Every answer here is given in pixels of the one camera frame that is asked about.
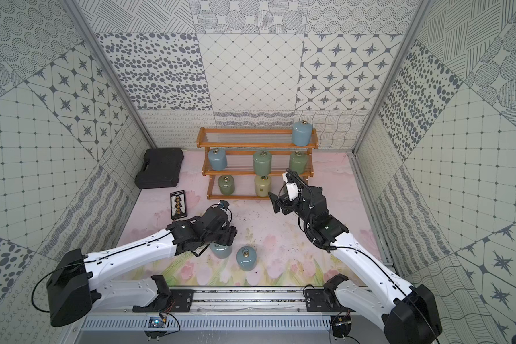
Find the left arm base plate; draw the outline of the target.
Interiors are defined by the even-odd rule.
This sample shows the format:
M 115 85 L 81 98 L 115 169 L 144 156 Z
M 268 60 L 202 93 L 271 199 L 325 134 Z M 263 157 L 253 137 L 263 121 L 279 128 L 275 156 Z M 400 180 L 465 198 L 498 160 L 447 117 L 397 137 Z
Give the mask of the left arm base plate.
M 170 290 L 169 293 L 159 293 L 147 306 L 134 305 L 134 313 L 160 312 L 190 312 L 195 290 Z

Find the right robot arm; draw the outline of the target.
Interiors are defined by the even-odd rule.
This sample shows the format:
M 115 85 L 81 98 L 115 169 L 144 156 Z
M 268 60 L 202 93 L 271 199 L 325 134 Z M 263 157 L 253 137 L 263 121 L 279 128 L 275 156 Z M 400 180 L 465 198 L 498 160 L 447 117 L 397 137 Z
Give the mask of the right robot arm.
M 365 282 L 366 290 L 335 278 L 335 302 L 377 325 L 390 343 L 437 342 L 442 325 L 432 291 L 398 276 L 359 244 L 347 226 L 329 213 L 322 192 L 320 187 L 300 189 L 289 183 L 280 194 L 270 193 L 269 199 L 276 213 L 298 216 L 314 247 L 339 259 Z

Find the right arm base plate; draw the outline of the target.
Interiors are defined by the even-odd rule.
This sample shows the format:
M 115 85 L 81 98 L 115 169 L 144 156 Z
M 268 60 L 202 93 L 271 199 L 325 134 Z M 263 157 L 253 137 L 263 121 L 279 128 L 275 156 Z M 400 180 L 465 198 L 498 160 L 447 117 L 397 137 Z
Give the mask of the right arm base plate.
M 305 288 L 302 293 L 308 312 L 354 312 L 354 309 L 342 306 L 331 290 Z

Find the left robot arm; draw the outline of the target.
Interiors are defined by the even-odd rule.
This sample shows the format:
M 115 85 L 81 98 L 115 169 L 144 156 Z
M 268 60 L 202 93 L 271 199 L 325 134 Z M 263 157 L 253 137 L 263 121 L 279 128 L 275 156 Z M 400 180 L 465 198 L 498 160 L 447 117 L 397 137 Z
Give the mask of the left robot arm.
M 212 244 L 231 246 L 237 229 L 229 203 L 221 200 L 203 215 L 172 222 L 146 238 L 114 249 L 84 255 L 67 252 L 42 281 L 48 297 L 50 324 L 70 325 L 101 306 L 128 305 L 134 312 L 158 312 L 171 306 L 171 292 L 164 277 L 151 277 L 150 287 L 115 291 L 113 280 L 148 263 L 190 252 L 200 257 Z

